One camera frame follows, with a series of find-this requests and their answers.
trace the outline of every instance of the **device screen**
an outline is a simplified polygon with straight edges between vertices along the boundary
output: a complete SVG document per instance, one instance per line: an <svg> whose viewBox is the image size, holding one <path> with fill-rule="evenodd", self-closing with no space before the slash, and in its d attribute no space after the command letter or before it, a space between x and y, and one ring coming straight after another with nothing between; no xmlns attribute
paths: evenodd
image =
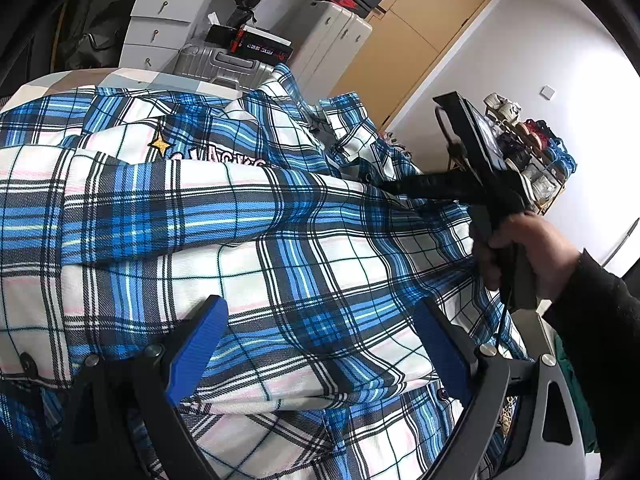
<svg viewBox="0 0 640 480"><path fill-rule="evenodd" d="M491 126L487 123L484 115L482 115L476 108L465 99L466 106L471 111L471 114L474 117L474 122L478 126L478 130L484 139L484 146L487 151L487 155L491 160L491 165L496 170L505 170L506 166L504 164L504 157L502 156L502 151L498 147L498 144L495 141L494 133L491 130Z"/></svg>

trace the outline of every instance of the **human hand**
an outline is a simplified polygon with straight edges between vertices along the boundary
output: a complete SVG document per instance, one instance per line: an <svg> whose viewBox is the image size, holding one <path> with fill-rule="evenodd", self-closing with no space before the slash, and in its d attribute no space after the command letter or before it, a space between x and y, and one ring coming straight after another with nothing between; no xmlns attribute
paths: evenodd
<svg viewBox="0 0 640 480"><path fill-rule="evenodd" d="M529 211L504 219L488 241L482 240L473 224L469 235L474 240L472 253L478 260L484 284L489 290L500 288L502 278L494 249L511 243L521 244L526 249L537 277L537 295L544 300L555 301L560 296L580 259L580 251L560 231Z"/></svg>

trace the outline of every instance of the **wooden door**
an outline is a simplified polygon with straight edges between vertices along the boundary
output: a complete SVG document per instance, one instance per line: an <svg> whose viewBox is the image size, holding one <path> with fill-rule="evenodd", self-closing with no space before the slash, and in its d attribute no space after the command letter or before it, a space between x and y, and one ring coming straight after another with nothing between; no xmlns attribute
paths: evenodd
<svg viewBox="0 0 640 480"><path fill-rule="evenodd" d="M382 127L485 1L391 0L332 94L357 92Z"/></svg>

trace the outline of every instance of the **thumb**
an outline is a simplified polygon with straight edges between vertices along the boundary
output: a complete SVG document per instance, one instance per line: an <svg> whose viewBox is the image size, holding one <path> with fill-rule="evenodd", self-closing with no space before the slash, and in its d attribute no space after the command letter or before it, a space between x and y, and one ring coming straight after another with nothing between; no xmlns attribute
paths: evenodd
<svg viewBox="0 0 640 480"><path fill-rule="evenodd" d="M510 244L525 244L530 239L537 218L518 213L505 218L488 241L492 249L501 249Z"/></svg>

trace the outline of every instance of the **silver suitcase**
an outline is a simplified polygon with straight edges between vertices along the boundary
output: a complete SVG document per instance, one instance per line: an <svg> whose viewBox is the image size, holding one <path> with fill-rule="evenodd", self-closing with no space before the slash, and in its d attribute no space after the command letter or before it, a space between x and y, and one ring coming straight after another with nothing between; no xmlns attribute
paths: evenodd
<svg viewBox="0 0 640 480"><path fill-rule="evenodd" d="M264 83L273 66L255 59L243 59L229 54L225 48L204 41L187 43L178 54L174 75L191 77L251 92Z"/></svg>
<svg viewBox="0 0 640 480"><path fill-rule="evenodd" d="M371 25L333 2L307 2L284 32L291 40L289 68L309 103L330 97L371 34Z"/></svg>

